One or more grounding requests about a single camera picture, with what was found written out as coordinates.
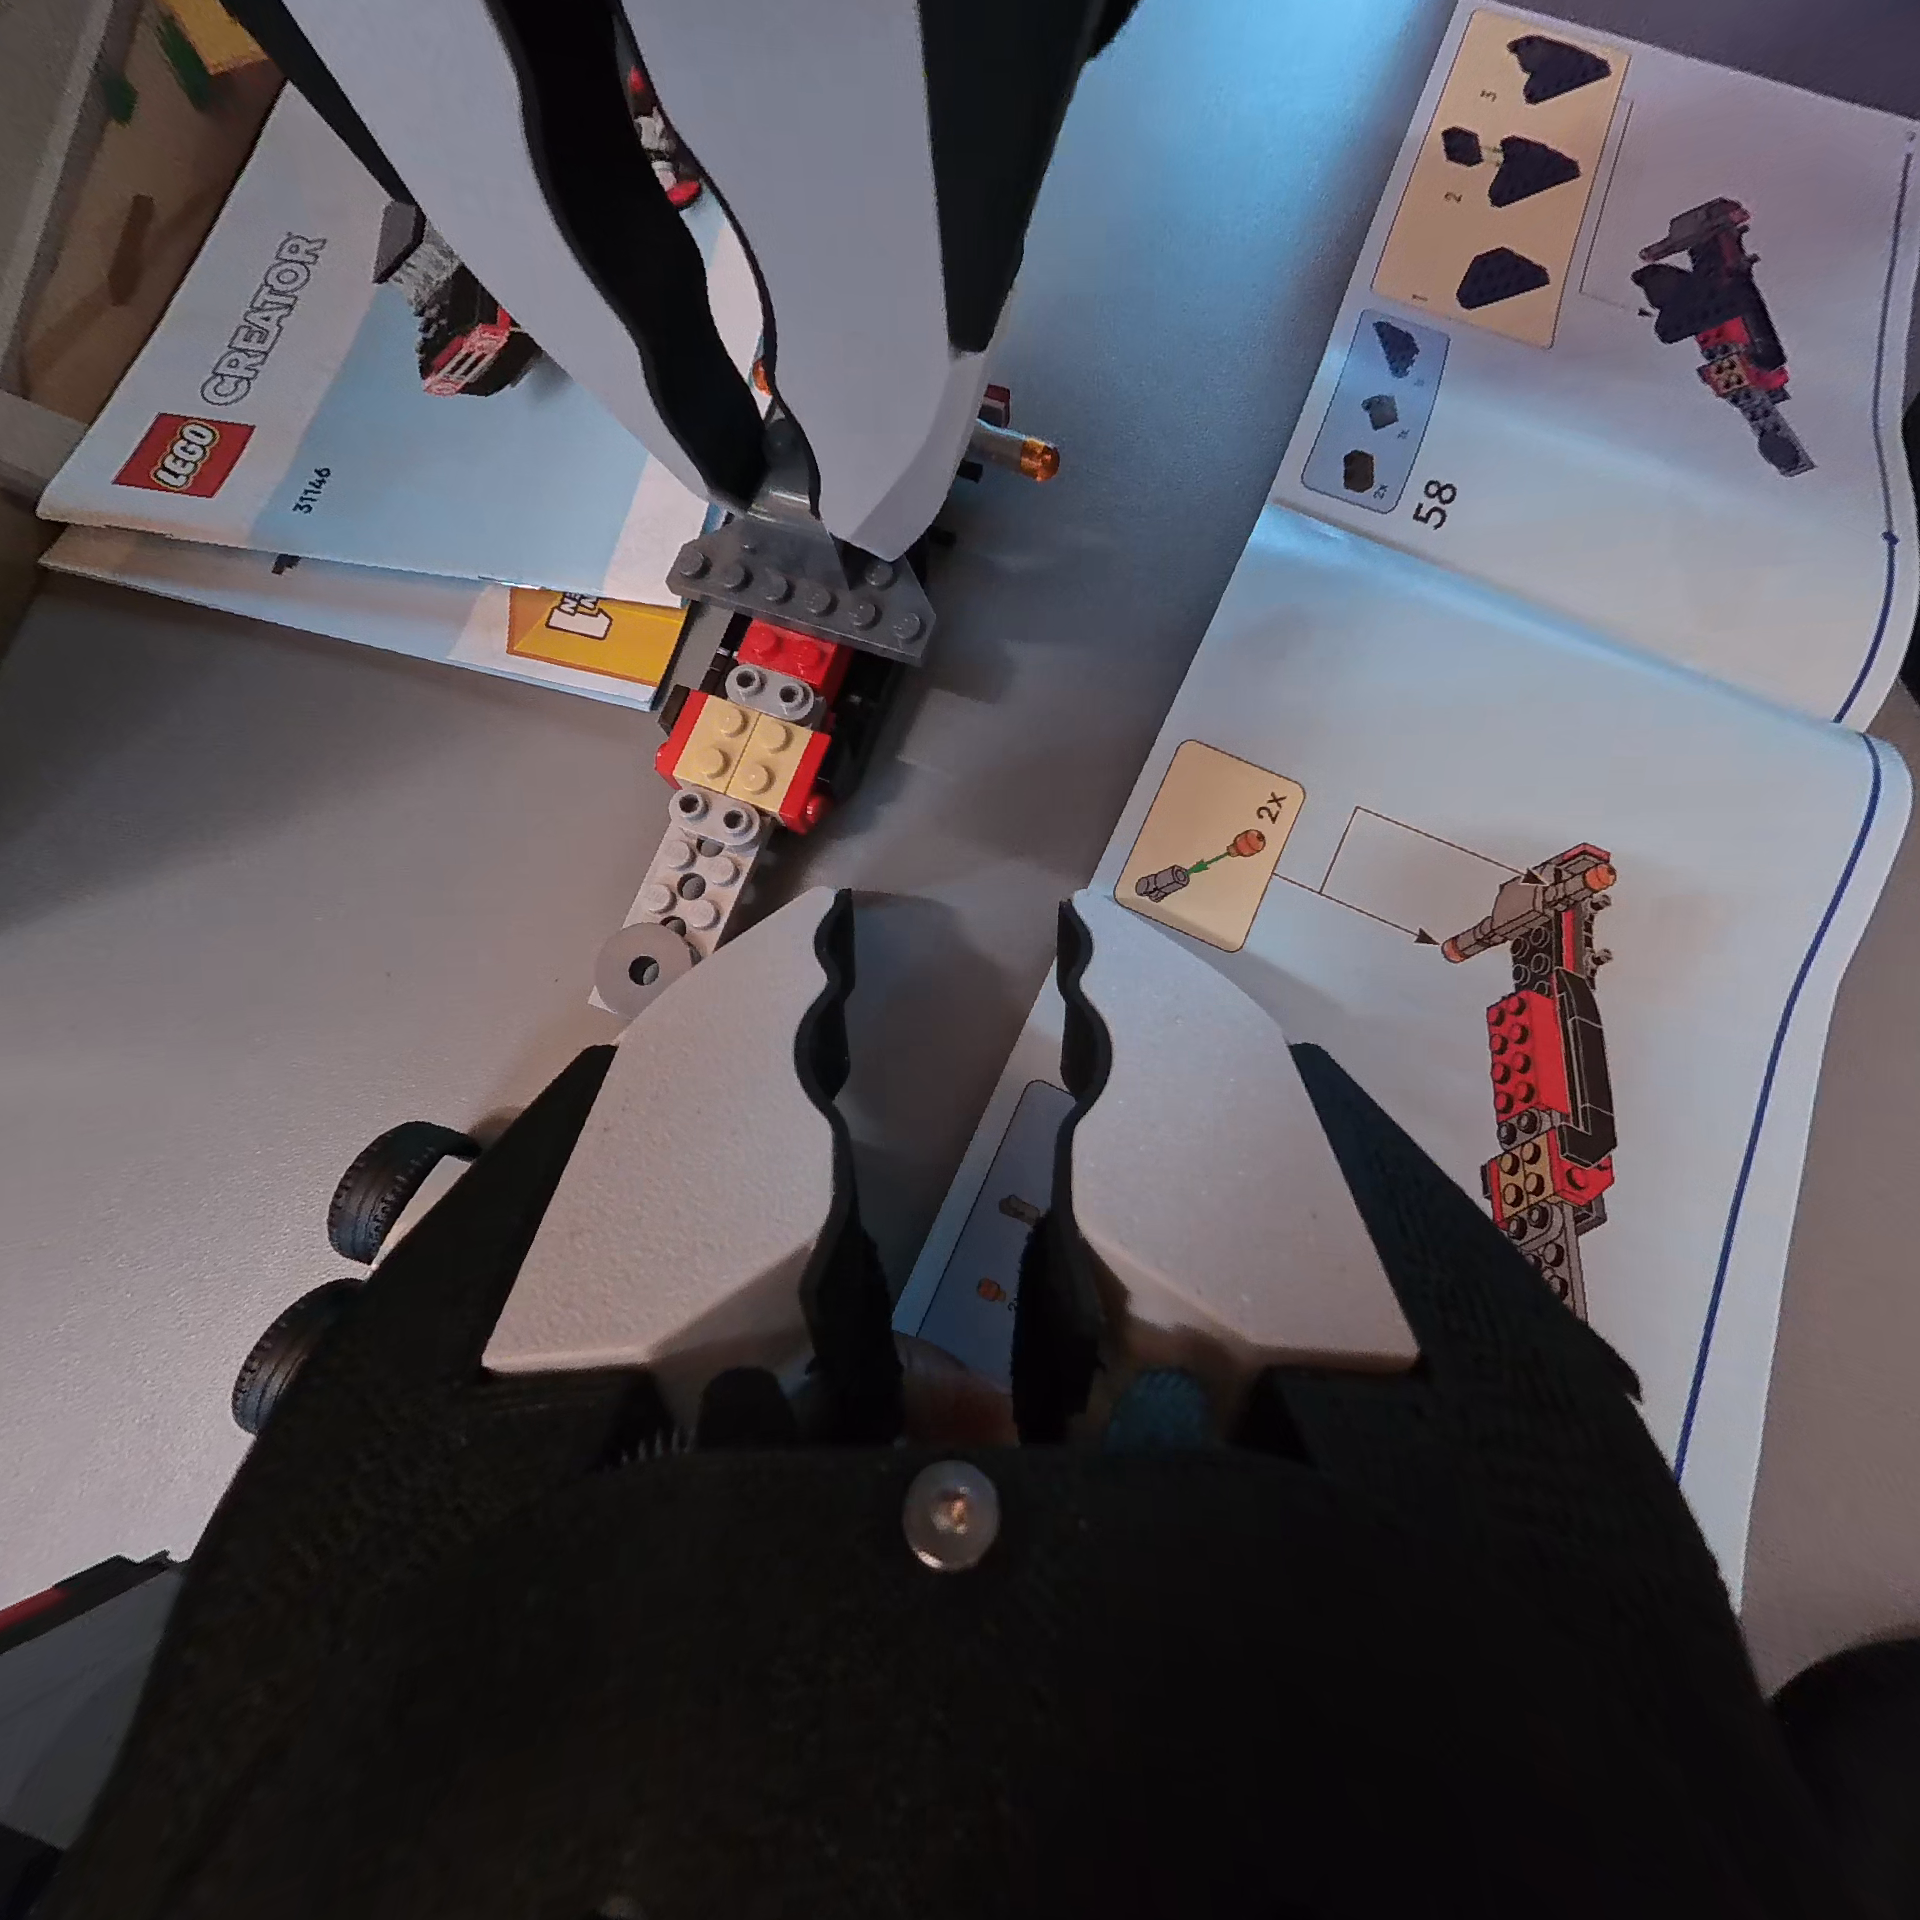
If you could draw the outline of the instruction booklet with yellow panel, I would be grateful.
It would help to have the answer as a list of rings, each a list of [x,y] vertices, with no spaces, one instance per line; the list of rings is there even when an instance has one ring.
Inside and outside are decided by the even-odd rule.
[[[49,570],[646,711],[678,607],[68,526]]]

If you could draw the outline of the open lego instruction booklet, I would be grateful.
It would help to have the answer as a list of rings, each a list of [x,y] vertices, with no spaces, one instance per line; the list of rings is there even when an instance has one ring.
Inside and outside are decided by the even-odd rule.
[[[1904,838],[1916,118],[1501,4],[1441,40],[1089,891],[1331,1053],[1636,1372],[1739,1592],[1821,1053]],[[1048,987],[904,1298],[1004,1372]]]

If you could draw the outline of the black red-edged box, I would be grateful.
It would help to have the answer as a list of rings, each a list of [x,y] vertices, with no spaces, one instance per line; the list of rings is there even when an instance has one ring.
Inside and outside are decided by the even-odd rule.
[[[122,1554],[12,1608],[2,1651],[2,1819],[65,1850],[128,1736],[186,1582],[169,1554]]]

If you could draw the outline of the lego set cardboard box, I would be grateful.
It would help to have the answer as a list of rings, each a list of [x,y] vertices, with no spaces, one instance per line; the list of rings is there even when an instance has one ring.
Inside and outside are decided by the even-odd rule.
[[[232,4],[2,4],[4,494],[128,372],[278,92]]]

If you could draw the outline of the dark cloth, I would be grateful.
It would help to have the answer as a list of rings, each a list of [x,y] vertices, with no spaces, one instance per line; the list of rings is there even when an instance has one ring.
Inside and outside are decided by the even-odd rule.
[[[1869,670],[1862,676],[1849,724],[1868,730],[1892,692],[1906,653],[1914,644],[1918,613],[1918,516],[1916,516],[1916,448],[1908,445],[1891,469],[1892,546],[1889,550],[1889,589],[1880,637],[1869,650]]]

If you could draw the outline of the red and black lego model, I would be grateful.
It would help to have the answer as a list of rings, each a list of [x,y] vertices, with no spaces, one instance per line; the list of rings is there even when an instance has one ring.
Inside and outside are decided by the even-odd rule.
[[[769,420],[770,453],[801,451]],[[933,530],[904,558],[923,586]],[[909,663],[693,598],[669,660],[664,831],[627,920],[593,962],[593,1005],[635,1018],[729,935],[778,837],[806,834],[852,795]]]

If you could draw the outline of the dark grey lego wedge plate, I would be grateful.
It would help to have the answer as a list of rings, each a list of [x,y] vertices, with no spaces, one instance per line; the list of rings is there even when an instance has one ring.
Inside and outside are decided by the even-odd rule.
[[[666,580],[681,596],[914,664],[937,615],[905,559],[835,539],[810,508],[806,453],[780,451],[754,502],[685,542]]]

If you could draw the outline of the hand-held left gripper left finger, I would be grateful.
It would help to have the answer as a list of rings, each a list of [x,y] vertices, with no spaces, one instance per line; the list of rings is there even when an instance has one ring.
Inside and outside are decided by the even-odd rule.
[[[801,1424],[904,1429],[891,1295],[858,1212],[852,894],[816,887],[638,1015],[484,1350],[494,1376],[641,1370],[693,1432],[710,1381],[810,1386]]]

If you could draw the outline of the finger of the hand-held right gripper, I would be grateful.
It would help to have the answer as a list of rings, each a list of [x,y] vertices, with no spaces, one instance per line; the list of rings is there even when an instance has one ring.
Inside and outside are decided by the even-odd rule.
[[[641,62],[757,268],[773,384],[837,538],[931,526],[987,384],[954,349],[913,3],[628,3]]]
[[[792,183],[816,4],[291,4],[446,239],[689,488],[814,520],[732,202]]]

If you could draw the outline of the closed lego instruction booklet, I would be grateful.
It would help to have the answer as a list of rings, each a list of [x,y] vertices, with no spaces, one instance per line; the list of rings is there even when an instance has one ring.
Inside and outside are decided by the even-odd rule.
[[[666,575],[708,501],[549,359],[494,397],[428,395],[417,315],[373,283],[386,205],[284,92],[181,292],[40,512],[669,603]]]

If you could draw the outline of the person's leg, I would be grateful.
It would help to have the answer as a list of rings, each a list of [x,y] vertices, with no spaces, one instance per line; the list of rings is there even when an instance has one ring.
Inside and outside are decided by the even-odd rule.
[[[1862,1908],[1916,1917],[1918,1637],[1833,1653],[1772,1710]]]

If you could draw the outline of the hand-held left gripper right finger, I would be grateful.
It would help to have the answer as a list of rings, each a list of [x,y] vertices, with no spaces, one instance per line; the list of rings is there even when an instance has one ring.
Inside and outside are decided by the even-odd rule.
[[[1185,1370],[1228,1421],[1299,1363],[1419,1356],[1283,1028],[1107,895],[1060,909],[1064,1078],[1014,1309],[1014,1424],[1064,1443],[1129,1376]]]

